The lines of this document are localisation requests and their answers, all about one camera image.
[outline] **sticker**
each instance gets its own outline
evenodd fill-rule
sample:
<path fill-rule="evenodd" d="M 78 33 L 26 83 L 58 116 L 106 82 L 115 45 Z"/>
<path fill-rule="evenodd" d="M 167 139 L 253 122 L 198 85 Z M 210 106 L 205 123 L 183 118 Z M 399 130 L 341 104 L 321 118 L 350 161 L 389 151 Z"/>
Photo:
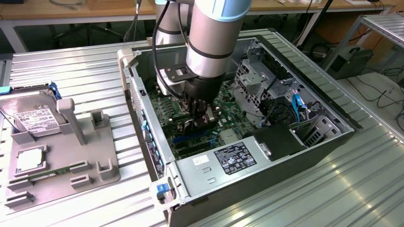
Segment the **sticker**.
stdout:
<path fill-rule="evenodd" d="M 58 124 L 49 109 L 15 113 L 14 117 L 30 133 L 58 129 Z"/>
<path fill-rule="evenodd" d="M 214 151 L 214 155 L 226 175 L 231 175 L 257 164 L 243 142 Z"/>
<path fill-rule="evenodd" d="M 198 166 L 199 164 L 207 162 L 207 161 L 209 161 L 209 158 L 207 158 L 206 155 L 202 155 L 202 156 L 198 156 L 198 157 L 193 158 L 191 161 L 193 161 L 193 164 L 194 164 L 195 166 Z"/>

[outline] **motherboard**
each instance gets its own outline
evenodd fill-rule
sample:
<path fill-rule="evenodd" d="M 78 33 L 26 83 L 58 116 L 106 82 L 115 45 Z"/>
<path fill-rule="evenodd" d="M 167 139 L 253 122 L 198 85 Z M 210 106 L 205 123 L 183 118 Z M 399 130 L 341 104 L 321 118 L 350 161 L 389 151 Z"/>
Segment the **motherboard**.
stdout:
<path fill-rule="evenodd" d="M 186 158 L 237 141 L 246 132 L 254 129 L 229 91 L 231 89 L 222 86 L 213 101 L 218 115 L 217 125 L 211 129 L 186 135 L 178 132 L 178 127 L 183 121 L 189 120 L 190 115 L 179 100 L 171 96 L 161 95 L 157 87 L 149 93 L 166 141 L 177 159 Z"/>

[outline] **circuit board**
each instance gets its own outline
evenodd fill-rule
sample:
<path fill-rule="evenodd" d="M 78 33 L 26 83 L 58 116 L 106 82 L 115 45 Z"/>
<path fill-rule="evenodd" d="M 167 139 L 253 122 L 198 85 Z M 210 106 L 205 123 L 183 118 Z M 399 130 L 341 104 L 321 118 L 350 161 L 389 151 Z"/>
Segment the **circuit board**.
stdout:
<path fill-rule="evenodd" d="M 189 113 L 174 97 L 162 97 L 155 91 L 149 92 L 149 98 L 167 144 L 177 159 L 225 145 L 218 136 L 221 131 L 231 129 L 237 137 L 242 138 L 242 135 L 253 130 L 253 125 L 231 99 L 230 93 L 221 87 L 218 96 L 213 101 L 213 106 L 219 108 L 217 125 L 209 130 L 189 135 L 182 142 L 178 142 L 183 136 L 178 134 L 175 122 L 186 120 Z"/>

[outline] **wooden table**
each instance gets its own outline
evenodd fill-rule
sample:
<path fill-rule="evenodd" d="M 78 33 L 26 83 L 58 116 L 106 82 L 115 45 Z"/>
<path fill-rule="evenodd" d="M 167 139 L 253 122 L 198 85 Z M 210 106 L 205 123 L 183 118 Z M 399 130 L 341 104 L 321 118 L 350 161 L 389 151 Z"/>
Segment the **wooden table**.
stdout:
<path fill-rule="evenodd" d="M 386 13 L 394 2 L 382 0 Z M 299 38 L 302 41 L 311 25 L 318 17 L 323 3 L 311 4 L 309 13 L 314 13 L 307 23 L 305 32 Z M 369 10 L 373 5 L 353 6 L 343 0 L 333 0 L 327 12 Z M 294 14 L 303 13 L 307 5 L 301 3 L 278 3 L 275 0 L 251 0 L 247 15 Z M 26 52 L 23 43 L 14 31 L 15 26 L 78 24 L 133 20 L 134 8 L 89 10 L 86 5 L 77 6 L 77 10 L 53 5 L 47 0 L 25 0 L 23 4 L 3 5 L 0 7 L 0 28 L 6 36 L 14 52 Z M 138 20 L 154 19 L 154 0 L 142 0 Z"/>

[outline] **warning label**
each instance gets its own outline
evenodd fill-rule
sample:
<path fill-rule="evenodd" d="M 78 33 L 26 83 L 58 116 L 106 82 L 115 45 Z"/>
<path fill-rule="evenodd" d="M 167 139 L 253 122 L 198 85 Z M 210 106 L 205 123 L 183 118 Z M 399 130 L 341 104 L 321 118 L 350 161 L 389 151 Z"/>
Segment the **warning label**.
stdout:
<path fill-rule="evenodd" d="M 57 121 L 49 109 L 33 110 L 13 115 L 26 131 L 37 133 L 58 128 Z"/>
<path fill-rule="evenodd" d="M 214 151 L 214 155 L 226 175 L 257 164 L 242 142 Z"/>

